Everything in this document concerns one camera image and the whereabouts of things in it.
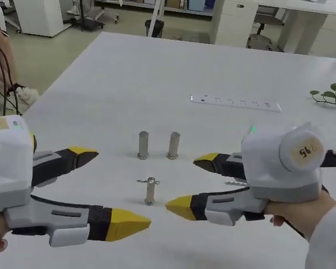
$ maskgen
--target floor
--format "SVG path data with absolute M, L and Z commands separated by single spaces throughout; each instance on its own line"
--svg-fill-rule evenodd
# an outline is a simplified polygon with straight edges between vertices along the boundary
M 102 17 L 106 23 L 103 31 L 131 35 L 146 35 L 145 20 L 151 18 L 151 10 L 117 10 L 119 23 L 114 24 L 108 18 Z M 163 38 L 208 43 L 210 21 L 203 18 L 184 18 L 166 15 Z M 13 52 L 16 58 L 16 68 L 19 83 L 38 89 L 40 94 L 60 76 L 60 74 L 80 55 L 80 53 L 99 35 L 81 32 L 70 28 L 55 38 L 18 35 L 15 29 L 7 26 L 10 34 Z M 276 38 L 279 28 L 267 27 L 264 34 Z M 3 100 L 0 96 L 0 116 L 3 111 Z

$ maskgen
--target metal pin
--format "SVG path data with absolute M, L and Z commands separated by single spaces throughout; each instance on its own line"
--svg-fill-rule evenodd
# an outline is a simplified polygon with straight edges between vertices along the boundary
M 139 133 L 139 152 L 138 152 L 138 158 L 140 160 L 145 160 L 148 158 L 148 137 L 149 133 L 142 131 Z
M 248 187 L 248 184 L 243 182 L 226 181 L 225 184 L 231 186 Z
M 170 136 L 169 151 L 167 157 L 171 160 L 178 158 L 178 146 L 179 146 L 180 134 L 178 132 L 172 132 Z
M 160 182 L 156 181 L 155 178 L 148 178 L 148 180 L 137 180 L 137 182 L 147 183 L 146 198 L 144 201 L 147 206 L 151 206 L 152 204 L 154 204 L 155 185 L 159 185 Z

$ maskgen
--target metal cylinder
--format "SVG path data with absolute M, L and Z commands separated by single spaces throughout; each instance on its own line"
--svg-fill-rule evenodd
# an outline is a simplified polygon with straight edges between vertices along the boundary
M 154 204 L 154 191 L 155 191 L 155 185 L 156 185 L 156 180 L 155 178 L 148 178 L 148 183 L 146 186 L 146 198 L 145 198 L 145 204 L 147 206 L 151 206 Z
M 178 146 L 179 146 L 180 134 L 178 132 L 172 132 L 170 136 L 169 151 L 167 157 L 171 160 L 178 158 Z
M 142 131 L 139 133 L 139 152 L 138 152 L 138 158 L 140 160 L 145 160 L 148 158 L 148 137 L 149 133 Z

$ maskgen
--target gray gripper handle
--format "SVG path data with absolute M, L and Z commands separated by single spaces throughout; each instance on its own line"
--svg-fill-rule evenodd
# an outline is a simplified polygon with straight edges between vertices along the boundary
M 267 204 L 268 200 L 256 199 L 250 188 L 242 188 L 227 194 L 209 196 L 205 216 L 212 223 L 234 226 L 242 216 L 246 220 L 261 219 Z
M 89 208 L 31 196 L 28 204 L 4 210 L 12 233 L 49 235 L 51 247 L 84 244 L 89 236 Z

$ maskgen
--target sleeve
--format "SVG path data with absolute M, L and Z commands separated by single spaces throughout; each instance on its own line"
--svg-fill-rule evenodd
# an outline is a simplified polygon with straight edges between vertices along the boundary
M 310 238 L 305 269 L 336 269 L 336 207 L 319 222 Z

